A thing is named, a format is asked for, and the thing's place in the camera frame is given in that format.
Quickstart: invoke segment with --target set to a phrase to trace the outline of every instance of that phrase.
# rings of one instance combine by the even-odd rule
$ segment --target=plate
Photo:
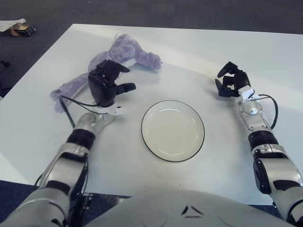
[[[204,141],[204,125],[198,113],[185,103],[162,101],[145,113],[141,132],[147,148],[169,162],[193,157]]]

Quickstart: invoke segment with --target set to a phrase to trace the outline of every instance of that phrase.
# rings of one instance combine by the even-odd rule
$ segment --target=black cable
[[[89,181],[89,161],[86,161],[86,179],[85,179],[85,184],[83,187],[83,192],[85,192],[86,186],[87,186],[87,182]]]
[[[60,96],[60,97],[65,98],[65,99],[67,99],[67,100],[70,100],[70,101],[72,101],[72,102],[74,102],[74,103],[76,103],[76,104],[78,104],[78,105],[85,105],[85,106],[92,106],[92,107],[98,106],[98,104],[87,104],[87,103],[82,103],[82,102],[79,102],[79,101],[77,101],[77,100],[75,100],[75,99],[69,98],[69,97],[67,97],[67,96]]]
[[[270,127],[271,129],[273,129],[275,127],[275,125],[276,125],[277,120],[278,120],[278,112],[279,112],[278,111],[279,110],[278,109],[278,103],[276,103],[275,99],[272,96],[265,95],[265,94],[261,94],[259,96],[265,96],[267,98],[270,98],[273,101],[273,103],[274,103],[274,106],[275,106],[275,118],[274,118],[273,124]]]
[[[62,109],[63,109],[64,112],[66,113],[66,115],[67,115],[67,117],[68,117],[68,120],[69,120],[70,123],[71,123],[72,128],[75,128],[75,126],[76,126],[76,125],[75,125],[75,122],[73,121],[73,119],[72,119],[72,117],[71,117],[71,114],[70,114],[70,112],[68,111],[68,109],[67,109],[67,107],[66,107],[64,101],[62,100],[62,96],[59,97],[59,102],[60,102],[60,104],[61,104],[61,106],[62,106]]]
[[[37,186],[37,185],[38,185],[38,182],[40,181],[41,177],[42,177],[42,174],[37,178],[37,180],[36,180],[34,186]]]
[[[89,111],[89,112],[91,112],[91,113],[94,113],[94,114],[105,114],[105,113],[98,113],[98,112],[92,111],[92,110],[86,108],[85,106],[83,106],[83,105],[86,105],[86,106],[98,106],[98,104],[86,104],[86,103],[82,103],[82,102],[79,102],[79,101],[77,101],[77,100],[74,100],[74,99],[72,99],[72,98],[68,98],[68,97],[66,97],[66,96],[60,96],[60,97],[59,97],[60,104],[61,104],[61,106],[62,106],[62,109],[63,109],[64,112],[66,113],[66,115],[67,115],[67,117],[68,117],[68,119],[69,119],[69,121],[70,121],[70,123],[71,123],[72,128],[75,128],[75,122],[73,121],[73,119],[72,119],[72,117],[71,117],[71,114],[70,114],[70,112],[69,112],[68,109],[67,109],[67,106],[65,105],[64,101],[62,100],[63,98],[70,100],[71,102],[73,102],[73,103],[75,103],[75,104],[81,106],[82,108],[86,109],[87,111]]]

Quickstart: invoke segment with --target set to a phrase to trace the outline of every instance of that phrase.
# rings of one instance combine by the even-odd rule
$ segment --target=table
[[[303,173],[302,35],[74,24],[0,101],[1,180],[33,184],[45,170],[71,132],[66,116],[54,111],[50,92],[86,72],[90,59],[108,50],[118,32],[135,37],[163,64],[159,72],[135,65],[118,79],[135,82],[137,89],[117,97],[126,114],[96,139],[89,157],[88,192],[133,196],[178,188],[246,204],[271,204],[255,186],[253,159],[233,100],[216,92],[214,78],[228,61],[248,73],[259,94],[277,100],[274,134]],[[90,102],[89,89],[76,99]],[[187,103],[205,125],[201,150],[186,162],[156,158],[141,138],[145,111],[166,99]],[[272,122],[272,103],[262,103],[265,118]],[[73,104],[69,109],[74,119],[84,113]]]

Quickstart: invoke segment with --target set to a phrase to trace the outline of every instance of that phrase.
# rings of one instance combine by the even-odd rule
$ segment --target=gray carpet
[[[19,18],[38,32],[32,37],[0,33],[0,61],[11,63],[0,72],[2,87],[14,86],[73,23],[303,34],[303,1],[0,0],[0,20]],[[0,181],[0,222],[34,189]],[[85,222],[111,206],[107,197],[95,197]],[[272,207],[258,208],[277,215]]]

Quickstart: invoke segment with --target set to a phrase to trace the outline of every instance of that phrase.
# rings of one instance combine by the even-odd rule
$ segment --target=stuffed animal
[[[55,111],[62,112],[59,97],[67,96],[74,98],[77,93],[88,82],[89,72],[93,71],[98,64],[104,60],[113,60],[123,66],[129,68],[136,63],[144,65],[150,69],[160,69],[161,59],[158,55],[153,53],[147,53],[142,50],[138,42],[127,34],[116,34],[115,41],[109,51],[102,52],[94,57],[88,66],[88,72],[84,73],[75,79],[63,84],[58,89],[51,92],[50,97],[56,102]]]

